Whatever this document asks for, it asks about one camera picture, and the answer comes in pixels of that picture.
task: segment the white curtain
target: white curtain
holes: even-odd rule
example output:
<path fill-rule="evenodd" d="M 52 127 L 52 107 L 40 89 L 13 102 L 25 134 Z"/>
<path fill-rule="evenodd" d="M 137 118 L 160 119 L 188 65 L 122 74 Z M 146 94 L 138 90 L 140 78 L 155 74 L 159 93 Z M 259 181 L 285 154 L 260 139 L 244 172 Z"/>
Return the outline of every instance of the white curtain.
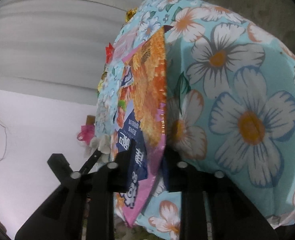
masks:
<path fill-rule="evenodd" d="M 105 46 L 142 1 L 1 0 L 0 89 L 96 104 Z"/>

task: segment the floral fabric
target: floral fabric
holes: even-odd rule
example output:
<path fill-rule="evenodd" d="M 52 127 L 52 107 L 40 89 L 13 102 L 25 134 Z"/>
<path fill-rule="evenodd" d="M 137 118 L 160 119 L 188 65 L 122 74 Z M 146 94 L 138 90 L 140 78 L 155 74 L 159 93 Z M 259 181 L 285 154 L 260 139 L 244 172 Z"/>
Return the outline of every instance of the floral fabric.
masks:
<path fill-rule="evenodd" d="M 294 223 L 295 55 L 228 9 L 201 0 L 144 1 L 113 45 L 96 135 L 115 139 L 121 59 L 163 25 L 173 26 L 165 35 L 167 143 L 201 171 L 224 171 L 273 227 Z M 136 224 L 177 240 L 180 198 L 160 179 Z"/>

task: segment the silver screw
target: silver screw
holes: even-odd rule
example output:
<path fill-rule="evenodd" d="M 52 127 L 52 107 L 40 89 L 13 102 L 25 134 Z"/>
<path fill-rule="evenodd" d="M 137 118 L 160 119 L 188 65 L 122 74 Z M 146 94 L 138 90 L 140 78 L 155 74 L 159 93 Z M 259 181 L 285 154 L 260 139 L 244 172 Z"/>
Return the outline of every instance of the silver screw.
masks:
<path fill-rule="evenodd" d="M 187 163 L 186 162 L 178 162 L 176 164 L 179 168 L 184 169 L 187 167 Z"/>
<path fill-rule="evenodd" d="M 225 176 L 225 174 L 223 171 L 216 171 L 216 172 L 214 172 L 214 176 L 218 179 L 221 179 Z"/>
<path fill-rule="evenodd" d="M 78 178 L 81 177 L 81 173 L 78 172 L 78 171 L 74 171 L 74 172 L 71 173 L 70 177 L 71 177 L 72 179 L 78 179 Z"/>
<path fill-rule="evenodd" d="M 108 168 L 113 170 L 113 169 L 116 169 L 119 165 L 115 162 L 110 162 L 108 163 Z"/>

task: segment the snack bag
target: snack bag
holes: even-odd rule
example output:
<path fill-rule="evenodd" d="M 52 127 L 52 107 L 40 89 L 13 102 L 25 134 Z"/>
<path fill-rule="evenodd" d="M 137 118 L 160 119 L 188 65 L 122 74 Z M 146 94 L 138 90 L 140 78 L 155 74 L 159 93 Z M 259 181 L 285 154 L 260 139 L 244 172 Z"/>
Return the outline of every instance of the snack bag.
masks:
<path fill-rule="evenodd" d="M 123 59 L 125 64 L 114 118 L 112 153 L 136 147 L 128 171 L 123 216 L 131 226 L 144 206 L 165 148 L 166 56 L 164 27 Z"/>

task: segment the green leaf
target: green leaf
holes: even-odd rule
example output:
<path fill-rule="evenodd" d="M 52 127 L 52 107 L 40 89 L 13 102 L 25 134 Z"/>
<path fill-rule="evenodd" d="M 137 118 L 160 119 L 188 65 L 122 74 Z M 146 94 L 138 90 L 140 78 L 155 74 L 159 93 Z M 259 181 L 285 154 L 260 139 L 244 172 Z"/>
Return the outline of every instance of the green leaf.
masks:
<path fill-rule="evenodd" d="M 152 19 L 152 17 L 155 15 L 156 11 L 151 11 L 150 12 L 150 17 L 148 19 Z"/>
<path fill-rule="evenodd" d="M 191 86 L 187 78 L 184 76 L 184 72 L 182 72 L 181 75 L 178 77 L 176 87 L 174 89 L 174 96 L 178 98 L 181 114 L 182 114 L 182 108 L 181 108 L 182 99 L 190 91 L 191 91 Z"/>
<path fill-rule="evenodd" d="M 176 8 L 176 11 L 175 11 L 175 13 L 173 14 L 173 17 L 172 17 L 172 21 L 174 22 L 175 21 L 175 17 L 176 17 L 176 15 L 180 12 L 180 11 L 182 11 L 183 9 L 179 6 L 179 7 L 177 7 Z"/>
<path fill-rule="evenodd" d="M 126 111 L 126 101 L 125 100 L 119 100 L 118 107 L 123 108 L 124 112 Z"/>
<path fill-rule="evenodd" d="M 169 10 L 171 9 L 171 7 L 172 7 L 173 5 L 174 5 L 174 4 L 169 4 L 169 3 L 168 3 L 168 4 L 166 5 L 166 7 L 165 7 L 166 11 L 169 12 Z"/>

